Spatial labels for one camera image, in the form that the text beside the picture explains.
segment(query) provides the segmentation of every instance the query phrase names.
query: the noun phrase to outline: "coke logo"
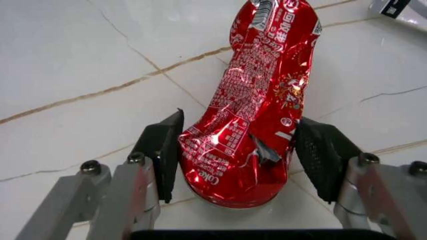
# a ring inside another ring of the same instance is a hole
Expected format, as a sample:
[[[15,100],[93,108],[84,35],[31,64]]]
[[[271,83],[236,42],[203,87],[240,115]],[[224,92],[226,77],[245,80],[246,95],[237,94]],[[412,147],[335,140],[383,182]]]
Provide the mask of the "coke logo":
[[[280,122],[285,127],[289,127],[292,125],[292,120],[290,118],[287,118],[287,117],[283,117],[282,119],[280,119]]]
[[[298,5],[300,5],[300,0],[285,0],[283,1],[283,7],[290,11],[293,12],[293,9],[296,9],[298,7]]]
[[[198,175],[212,185],[217,185],[220,182],[220,179],[217,176],[213,176],[203,170],[198,171]]]

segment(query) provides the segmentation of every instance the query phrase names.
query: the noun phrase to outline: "red aluminum can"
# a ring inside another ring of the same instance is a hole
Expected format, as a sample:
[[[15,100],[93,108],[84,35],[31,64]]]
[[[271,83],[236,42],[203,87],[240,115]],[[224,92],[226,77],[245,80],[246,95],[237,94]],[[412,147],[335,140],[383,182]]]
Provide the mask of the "red aluminum can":
[[[178,138],[185,179],[202,198],[250,208],[282,189],[321,30],[305,0],[252,0],[241,8],[229,67],[204,115]]]

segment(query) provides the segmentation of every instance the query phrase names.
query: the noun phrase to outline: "black label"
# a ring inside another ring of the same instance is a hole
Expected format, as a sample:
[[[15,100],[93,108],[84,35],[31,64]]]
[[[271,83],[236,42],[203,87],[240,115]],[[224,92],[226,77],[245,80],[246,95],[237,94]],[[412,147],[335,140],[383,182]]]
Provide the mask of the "black label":
[[[399,14],[401,14],[410,1],[411,0],[390,0],[382,10],[381,14],[395,19]]]

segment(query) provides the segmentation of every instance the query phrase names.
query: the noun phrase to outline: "screw head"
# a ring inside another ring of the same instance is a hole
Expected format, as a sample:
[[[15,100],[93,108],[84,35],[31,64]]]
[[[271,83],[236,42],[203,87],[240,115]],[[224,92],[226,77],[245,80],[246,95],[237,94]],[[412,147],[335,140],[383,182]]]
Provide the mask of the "screw head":
[[[101,173],[101,164],[97,160],[85,161],[80,166],[80,172],[88,175],[99,175]]]
[[[413,161],[409,167],[409,174],[412,176],[427,176],[427,162]]]
[[[358,157],[358,164],[360,166],[369,165],[369,164],[379,164],[380,159],[372,153],[362,152]]]
[[[146,163],[146,156],[144,153],[140,151],[134,151],[131,154],[129,154],[129,156],[127,156],[127,163],[144,165]]]

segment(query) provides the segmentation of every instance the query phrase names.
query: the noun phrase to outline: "white marble floor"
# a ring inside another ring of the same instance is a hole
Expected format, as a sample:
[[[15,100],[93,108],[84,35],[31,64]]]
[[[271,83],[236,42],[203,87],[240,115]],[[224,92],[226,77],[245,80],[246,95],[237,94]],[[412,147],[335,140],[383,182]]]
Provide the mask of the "white marble floor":
[[[203,114],[245,0],[0,1],[0,239],[13,239],[60,176],[113,170],[139,134],[181,108]],[[310,0],[323,32],[304,115],[336,125],[386,164],[425,161],[427,34],[371,15],[371,0]],[[264,207],[195,198],[177,175],[157,229],[340,228],[298,159]],[[84,239],[88,224],[69,239]]]

